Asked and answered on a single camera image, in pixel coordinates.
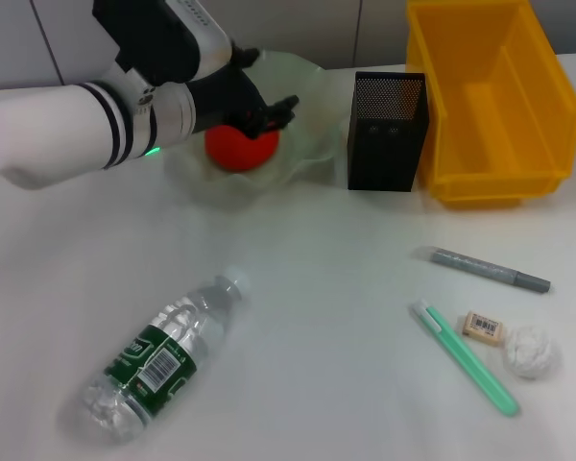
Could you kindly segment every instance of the white tiled wall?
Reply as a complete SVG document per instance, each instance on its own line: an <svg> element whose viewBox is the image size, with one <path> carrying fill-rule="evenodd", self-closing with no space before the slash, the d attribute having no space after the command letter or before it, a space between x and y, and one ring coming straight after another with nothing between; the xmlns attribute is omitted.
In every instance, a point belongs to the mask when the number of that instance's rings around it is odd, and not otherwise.
<svg viewBox="0 0 576 461"><path fill-rule="evenodd" d="M57 82L29 1L0 0L0 88Z"/></svg>
<svg viewBox="0 0 576 461"><path fill-rule="evenodd" d="M242 45L289 51L326 68L405 59L405 0L201 1ZM117 46L93 18L92 3L0 0L0 87L59 82L43 31L67 83L98 77L113 61ZM576 0L532 3L555 51L576 52Z"/></svg>

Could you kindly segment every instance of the white robotic arm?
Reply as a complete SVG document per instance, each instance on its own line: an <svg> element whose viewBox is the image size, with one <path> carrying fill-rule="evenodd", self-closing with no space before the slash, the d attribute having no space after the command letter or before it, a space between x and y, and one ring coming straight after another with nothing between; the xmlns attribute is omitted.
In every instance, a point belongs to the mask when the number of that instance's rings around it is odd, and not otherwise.
<svg viewBox="0 0 576 461"><path fill-rule="evenodd" d="M99 81L0 102L0 175L41 188L109 169L213 126L250 138L284 128L296 96L267 107L235 47L196 0L95 0L120 47Z"/></svg>

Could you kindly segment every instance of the bottle cap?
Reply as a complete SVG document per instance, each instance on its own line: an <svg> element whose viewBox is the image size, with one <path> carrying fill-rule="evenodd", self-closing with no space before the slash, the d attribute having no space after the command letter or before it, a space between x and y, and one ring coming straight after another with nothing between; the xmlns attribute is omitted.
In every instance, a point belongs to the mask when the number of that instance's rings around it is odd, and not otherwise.
<svg viewBox="0 0 576 461"><path fill-rule="evenodd" d="M248 276L241 269L236 266L228 266L222 275L237 288L242 301L247 301L250 298L252 285Z"/></svg>

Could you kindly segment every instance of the black mesh pen holder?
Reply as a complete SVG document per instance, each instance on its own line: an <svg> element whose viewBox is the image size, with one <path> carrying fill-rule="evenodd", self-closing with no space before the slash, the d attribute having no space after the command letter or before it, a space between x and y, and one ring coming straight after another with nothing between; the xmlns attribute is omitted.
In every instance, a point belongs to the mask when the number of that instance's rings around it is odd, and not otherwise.
<svg viewBox="0 0 576 461"><path fill-rule="evenodd" d="M412 190L429 127L424 74L356 72L348 188Z"/></svg>

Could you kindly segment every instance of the white paper ball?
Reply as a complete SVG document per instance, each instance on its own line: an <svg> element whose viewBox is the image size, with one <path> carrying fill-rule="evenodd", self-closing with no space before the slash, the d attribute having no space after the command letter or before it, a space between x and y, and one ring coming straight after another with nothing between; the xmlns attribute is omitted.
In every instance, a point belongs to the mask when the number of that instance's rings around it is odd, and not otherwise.
<svg viewBox="0 0 576 461"><path fill-rule="evenodd" d="M517 328L506 338L506 360L518 376L537 379L546 375L555 362L555 347L550 336L537 327Z"/></svg>

